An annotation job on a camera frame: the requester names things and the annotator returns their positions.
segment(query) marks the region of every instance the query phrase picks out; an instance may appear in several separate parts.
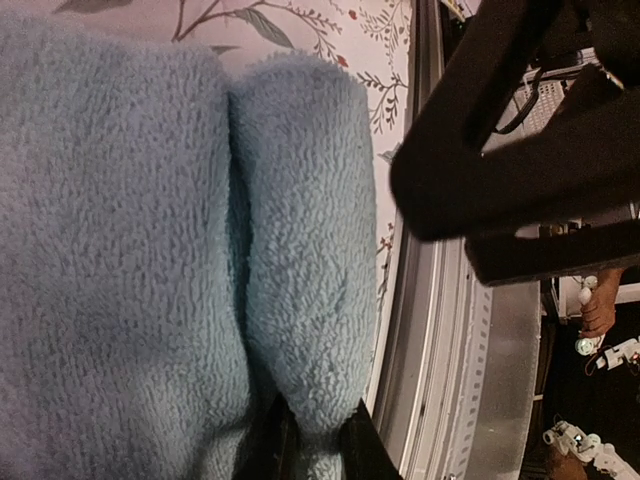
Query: blue towel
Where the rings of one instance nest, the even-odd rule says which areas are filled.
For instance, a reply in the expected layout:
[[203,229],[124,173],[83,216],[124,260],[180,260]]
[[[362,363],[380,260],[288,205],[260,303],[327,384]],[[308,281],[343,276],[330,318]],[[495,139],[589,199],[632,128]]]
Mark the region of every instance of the blue towel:
[[230,132],[206,48],[0,12],[0,478],[230,479],[270,386],[304,475],[337,475],[375,318],[366,97],[297,54],[231,88]]

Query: person's arm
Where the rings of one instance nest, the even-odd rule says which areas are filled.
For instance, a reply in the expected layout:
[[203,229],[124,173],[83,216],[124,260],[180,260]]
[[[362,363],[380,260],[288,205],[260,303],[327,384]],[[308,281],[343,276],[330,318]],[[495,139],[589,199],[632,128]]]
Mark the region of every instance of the person's arm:
[[591,300],[582,307],[583,338],[599,337],[616,323],[616,296],[624,268],[603,270],[598,274],[598,286]]

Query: dark floor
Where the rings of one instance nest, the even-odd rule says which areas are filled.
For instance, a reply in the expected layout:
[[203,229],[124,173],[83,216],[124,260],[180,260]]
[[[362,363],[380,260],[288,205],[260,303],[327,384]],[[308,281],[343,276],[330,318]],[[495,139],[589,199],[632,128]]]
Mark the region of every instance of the dark floor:
[[[607,334],[607,345],[640,336],[640,304],[618,305],[616,312],[616,325]],[[636,401],[640,377],[634,377],[626,365],[588,377],[584,373],[587,360],[574,349],[577,337],[577,327],[556,329],[544,394],[545,427],[551,427],[559,416],[587,434],[597,433],[640,471],[640,405]],[[590,479],[610,479],[588,473]]]

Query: terry cloth fabric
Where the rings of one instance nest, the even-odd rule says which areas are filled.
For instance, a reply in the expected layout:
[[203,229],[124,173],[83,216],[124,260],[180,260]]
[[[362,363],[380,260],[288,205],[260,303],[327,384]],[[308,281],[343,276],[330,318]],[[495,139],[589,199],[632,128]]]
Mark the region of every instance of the terry cloth fabric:
[[230,478],[251,418],[227,80],[0,13],[0,478]]
[[366,92],[315,57],[276,56],[234,85],[230,115],[253,225],[248,343],[296,416],[305,478],[340,478],[336,432],[364,392],[375,318]]

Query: towel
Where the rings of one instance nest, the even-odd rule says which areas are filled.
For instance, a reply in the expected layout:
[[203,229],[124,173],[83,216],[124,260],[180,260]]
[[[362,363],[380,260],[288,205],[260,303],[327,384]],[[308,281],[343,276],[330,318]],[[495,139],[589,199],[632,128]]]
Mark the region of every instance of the towel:
[[298,478],[339,478],[372,158],[364,89],[318,59],[233,81],[0,11],[0,478],[231,479],[276,389]]
[[0,13],[0,478],[231,478],[255,402],[226,76],[50,22]]
[[230,117],[253,225],[248,343],[296,416],[301,468],[340,478],[336,433],[365,390],[375,318],[366,91],[316,57],[275,56],[233,85]]

